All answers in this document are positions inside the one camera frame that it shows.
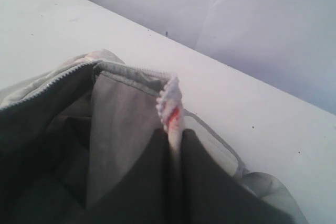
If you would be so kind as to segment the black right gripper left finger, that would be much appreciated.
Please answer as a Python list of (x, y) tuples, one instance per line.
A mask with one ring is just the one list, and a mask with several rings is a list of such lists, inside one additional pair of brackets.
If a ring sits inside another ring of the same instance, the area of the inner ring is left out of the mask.
[(73, 131), (1, 157), (1, 223), (167, 223), (168, 144), (161, 130), (126, 161)]

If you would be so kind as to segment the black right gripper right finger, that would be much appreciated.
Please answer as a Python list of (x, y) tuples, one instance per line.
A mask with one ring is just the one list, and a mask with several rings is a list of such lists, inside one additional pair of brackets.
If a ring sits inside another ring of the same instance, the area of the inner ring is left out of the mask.
[(192, 130), (181, 142), (181, 223), (301, 223), (302, 211), (277, 178), (253, 172), (235, 179)]

